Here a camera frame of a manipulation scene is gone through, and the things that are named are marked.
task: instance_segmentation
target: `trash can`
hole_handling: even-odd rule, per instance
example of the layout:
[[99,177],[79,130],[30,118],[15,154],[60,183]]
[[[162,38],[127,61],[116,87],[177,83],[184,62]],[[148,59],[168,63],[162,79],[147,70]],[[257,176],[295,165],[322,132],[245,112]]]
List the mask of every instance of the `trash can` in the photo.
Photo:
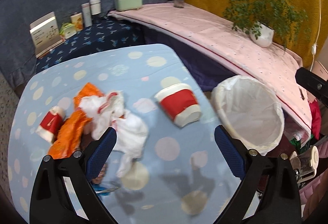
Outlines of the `trash can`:
[[253,77],[234,76],[222,81],[211,103],[230,135],[247,149],[266,155],[280,142],[284,115],[275,93]]

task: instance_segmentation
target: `orange plastic bag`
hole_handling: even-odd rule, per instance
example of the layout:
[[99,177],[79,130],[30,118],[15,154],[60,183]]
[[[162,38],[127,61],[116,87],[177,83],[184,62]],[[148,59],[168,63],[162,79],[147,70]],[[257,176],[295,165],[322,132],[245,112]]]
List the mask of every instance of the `orange plastic bag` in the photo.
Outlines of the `orange plastic bag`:
[[104,94],[92,83],[87,83],[81,91],[77,94],[76,97],[73,98],[74,106],[77,108],[81,102],[81,99],[85,96],[92,96],[97,95],[99,97],[103,96]]
[[72,155],[80,145],[84,125],[91,120],[81,109],[74,111],[60,128],[57,140],[50,147],[48,155],[51,155],[53,159]]
[[53,159],[69,157],[78,149],[83,128],[92,120],[78,106],[83,97],[91,95],[103,96],[104,94],[93,84],[87,83],[73,98],[76,110],[60,128],[57,140],[48,151],[48,155],[51,155]]

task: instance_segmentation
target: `white trash bag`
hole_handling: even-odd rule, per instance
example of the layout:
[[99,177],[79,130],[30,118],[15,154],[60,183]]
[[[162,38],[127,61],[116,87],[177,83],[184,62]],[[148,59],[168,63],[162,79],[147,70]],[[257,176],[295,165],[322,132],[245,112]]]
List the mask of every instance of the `white trash bag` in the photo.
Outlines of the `white trash bag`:
[[148,127],[138,116],[124,108],[124,97],[120,91],[110,91],[107,95],[83,97],[79,107],[92,118],[91,126],[84,132],[91,132],[98,140],[108,127],[116,130],[117,139],[113,151],[123,152],[116,176],[122,178],[131,168],[136,158],[141,158],[148,137]]
[[211,103],[225,129],[247,149],[266,155],[279,144],[285,122],[281,104],[257,79],[237,75],[222,81]]

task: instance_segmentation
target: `blue gripper pad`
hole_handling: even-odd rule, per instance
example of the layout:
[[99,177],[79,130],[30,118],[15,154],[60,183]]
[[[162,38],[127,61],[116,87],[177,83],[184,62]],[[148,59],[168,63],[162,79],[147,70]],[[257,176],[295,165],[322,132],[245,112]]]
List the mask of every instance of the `blue gripper pad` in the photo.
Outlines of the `blue gripper pad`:
[[116,144],[116,131],[114,129],[110,129],[106,132],[107,134],[103,134],[101,136],[100,144],[87,161],[85,176],[89,182],[98,177],[101,169],[109,157],[109,154]]
[[226,160],[232,174],[235,177],[243,180],[246,174],[244,159],[234,147],[228,136],[219,126],[215,128],[214,139],[222,155],[224,156],[224,159]]

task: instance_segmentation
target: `navy blue cloth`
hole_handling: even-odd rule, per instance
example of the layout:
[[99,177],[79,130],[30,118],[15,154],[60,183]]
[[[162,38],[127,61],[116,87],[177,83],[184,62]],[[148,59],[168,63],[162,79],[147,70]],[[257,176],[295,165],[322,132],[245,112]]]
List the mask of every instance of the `navy blue cloth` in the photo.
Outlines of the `navy blue cloth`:
[[73,58],[143,44],[145,40],[139,24],[108,17],[84,28],[38,59],[36,73]]
[[212,91],[220,82],[236,75],[217,61],[169,35],[144,26],[142,30],[146,44],[163,43],[176,52],[203,92]]

